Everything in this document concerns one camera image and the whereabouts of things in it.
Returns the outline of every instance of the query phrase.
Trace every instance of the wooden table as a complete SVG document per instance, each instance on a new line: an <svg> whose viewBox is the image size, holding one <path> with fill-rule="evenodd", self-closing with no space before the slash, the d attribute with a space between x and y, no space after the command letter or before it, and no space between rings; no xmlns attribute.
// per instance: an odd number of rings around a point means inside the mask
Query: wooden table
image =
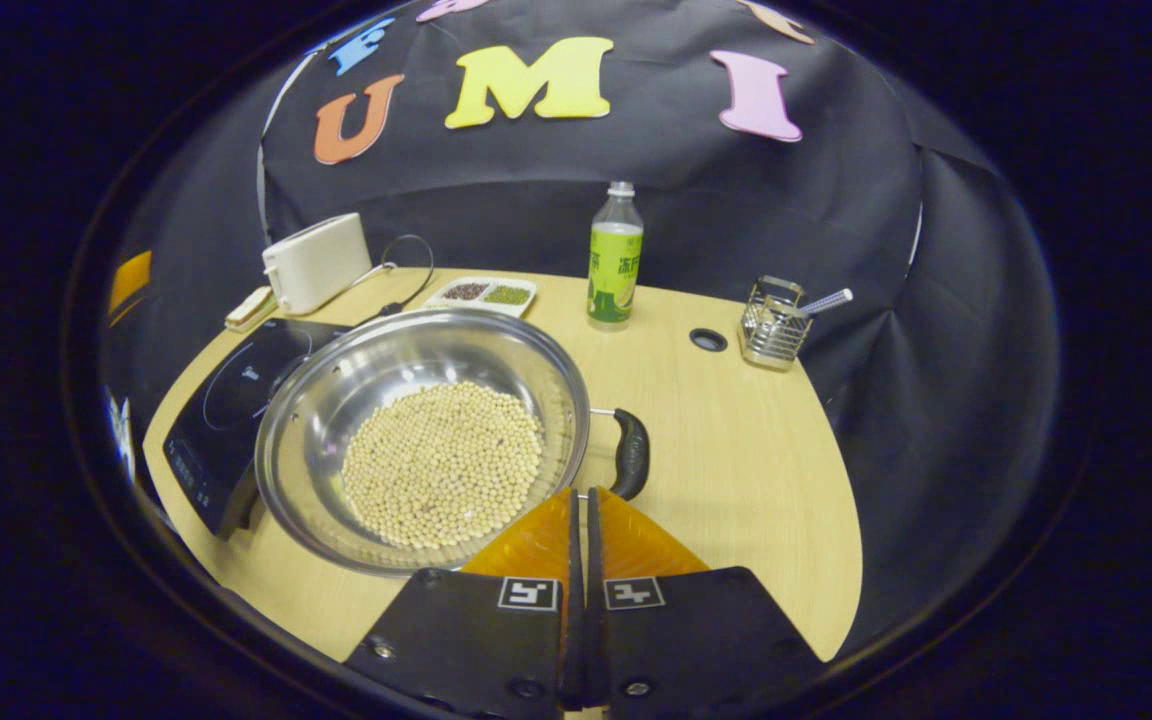
<svg viewBox="0 0 1152 720"><path fill-rule="evenodd" d="M355 324L419 286L425 270L380 273L302 319ZM861 597L861 528L838 444L801 365L774 372L745 363L736 339L741 304L641 287L617 332L586 323L585 279L437 270L412 302L465 274L525 278L539 290L524 314L576 361L593 407L624 407L652 437L652 475L632 501L710 568L743 564L780 602L823 660L838 652ZM220 318L215 319L220 328ZM708 353L691 328L727 336ZM194 391L242 334L220 328L184 370L147 427L147 468L185 546L215 582L288 632L343 661L402 588L339 568L303 550L257 503L250 530L219 541L198 520L164 456L162 441ZM576 487L614 479L620 438L591 420Z"/></svg>

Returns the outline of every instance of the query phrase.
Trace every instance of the white toaster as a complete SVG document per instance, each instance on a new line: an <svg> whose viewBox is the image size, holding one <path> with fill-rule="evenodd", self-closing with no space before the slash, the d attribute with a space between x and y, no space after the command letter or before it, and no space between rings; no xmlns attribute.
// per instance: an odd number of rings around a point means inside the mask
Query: white toaster
<svg viewBox="0 0 1152 720"><path fill-rule="evenodd" d="M371 270L357 213L310 225L266 247L265 274L286 314L306 314Z"/></svg>

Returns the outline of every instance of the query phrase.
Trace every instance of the black induction cooker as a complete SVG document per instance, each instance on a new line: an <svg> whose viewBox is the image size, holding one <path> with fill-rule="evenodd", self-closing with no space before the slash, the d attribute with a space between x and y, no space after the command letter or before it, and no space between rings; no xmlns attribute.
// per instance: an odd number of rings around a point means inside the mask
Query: black induction cooker
<svg viewBox="0 0 1152 720"><path fill-rule="evenodd" d="M212 370L162 442L180 488L212 535L228 538L247 526L256 501L256 432L275 381L347 325L270 319L251 331Z"/></svg>

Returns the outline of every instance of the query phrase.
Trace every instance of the letter m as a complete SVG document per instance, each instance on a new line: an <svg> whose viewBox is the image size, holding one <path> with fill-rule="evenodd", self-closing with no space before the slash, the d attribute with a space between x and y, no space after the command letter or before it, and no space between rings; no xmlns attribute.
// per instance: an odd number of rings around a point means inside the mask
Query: letter m
<svg viewBox="0 0 1152 720"><path fill-rule="evenodd" d="M488 107L488 92L507 118L517 118L545 86L545 96L535 106L540 118L602 118L612 111L599 96L598 81L608 50L612 40L605 37L564 37L531 65L505 45L461 55L456 61L465 68L461 99L445 123L463 128L492 120L495 111Z"/></svg>

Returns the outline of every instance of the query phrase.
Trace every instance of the plastic bottle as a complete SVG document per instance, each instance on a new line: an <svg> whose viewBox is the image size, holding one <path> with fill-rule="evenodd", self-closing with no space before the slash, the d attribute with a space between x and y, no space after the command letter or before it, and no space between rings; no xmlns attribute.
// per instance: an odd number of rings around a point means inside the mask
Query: plastic bottle
<svg viewBox="0 0 1152 720"><path fill-rule="evenodd" d="M589 241L586 313L594 324L617 327L630 319L643 253L643 218L634 209L634 183L613 182L607 204L594 215Z"/></svg>

